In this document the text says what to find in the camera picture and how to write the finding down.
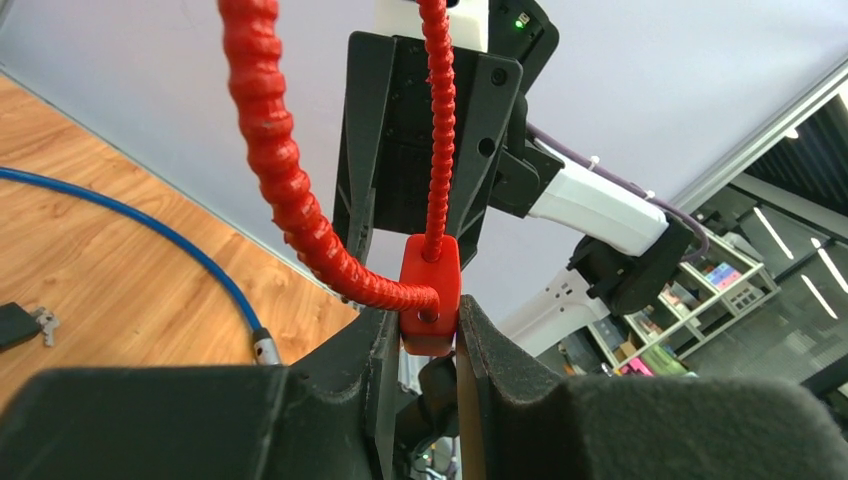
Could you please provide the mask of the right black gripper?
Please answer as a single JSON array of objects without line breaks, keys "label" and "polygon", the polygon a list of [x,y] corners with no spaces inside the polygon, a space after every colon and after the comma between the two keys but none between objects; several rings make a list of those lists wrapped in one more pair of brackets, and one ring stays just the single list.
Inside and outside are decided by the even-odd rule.
[{"label": "right black gripper", "polygon": [[[433,148],[427,62],[420,39],[362,31],[348,39],[332,225],[362,264],[374,227],[407,235],[425,230]],[[522,66],[487,53],[461,62],[470,70],[458,76],[450,235],[466,267],[478,251]]]}]

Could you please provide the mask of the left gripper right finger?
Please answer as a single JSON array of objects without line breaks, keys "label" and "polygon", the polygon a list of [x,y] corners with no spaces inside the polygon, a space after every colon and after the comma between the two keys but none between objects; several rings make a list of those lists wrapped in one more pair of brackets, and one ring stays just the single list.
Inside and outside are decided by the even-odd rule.
[{"label": "left gripper right finger", "polygon": [[843,479],[824,406],[783,381],[562,376],[471,296],[456,347],[467,479]]}]

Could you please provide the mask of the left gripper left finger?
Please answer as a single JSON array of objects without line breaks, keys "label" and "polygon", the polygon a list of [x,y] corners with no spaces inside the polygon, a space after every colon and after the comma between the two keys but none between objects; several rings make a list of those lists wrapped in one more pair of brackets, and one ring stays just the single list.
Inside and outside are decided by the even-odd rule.
[{"label": "left gripper left finger", "polygon": [[387,479],[399,332],[365,309],[290,366],[63,368],[1,416],[5,479]]}]

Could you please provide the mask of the red cable lock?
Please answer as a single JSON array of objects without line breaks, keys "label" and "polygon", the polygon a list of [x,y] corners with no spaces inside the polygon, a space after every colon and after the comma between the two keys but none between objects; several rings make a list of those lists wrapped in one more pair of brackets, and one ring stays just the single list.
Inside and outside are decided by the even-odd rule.
[{"label": "red cable lock", "polygon": [[454,54],[449,42],[425,38],[434,140],[425,231],[406,241],[399,280],[370,271],[343,247],[311,193],[292,137],[286,80],[279,69],[283,43],[275,31],[275,1],[221,1],[223,49],[229,92],[247,145],[247,162],[302,263],[335,292],[359,304],[400,314],[405,350],[445,356],[458,326],[461,290],[459,247],[446,232],[455,151]]}]

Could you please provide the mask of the black cable lock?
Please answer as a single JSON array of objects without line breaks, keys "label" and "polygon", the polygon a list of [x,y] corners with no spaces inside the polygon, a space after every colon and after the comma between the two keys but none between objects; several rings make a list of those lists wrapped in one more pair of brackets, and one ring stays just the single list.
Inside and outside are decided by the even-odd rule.
[{"label": "black cable lock", "polygon": [[42,332],[40,324],[14,302],[1,306],[1,351],[8,351],[28,342]]}]

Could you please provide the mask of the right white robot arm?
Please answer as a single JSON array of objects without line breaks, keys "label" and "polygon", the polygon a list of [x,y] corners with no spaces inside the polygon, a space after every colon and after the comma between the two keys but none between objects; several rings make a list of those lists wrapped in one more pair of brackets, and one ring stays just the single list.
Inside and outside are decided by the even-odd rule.
[{"label": "right white robot arm", "polygon": [[[582,233],[545,290],[501,323],[530,355],[608,315],[651,303],[699,232],[694,222],[527,121],[526,95],[559,42],[533,1],[449,1],[458,88],[446,232],[461,265],[485,214],[552,221]],[[424,35],[413,1],[382,1],[373,32],[350,35],[332,224],[365,260],[375,230],[424,230],[432,138]]]}]

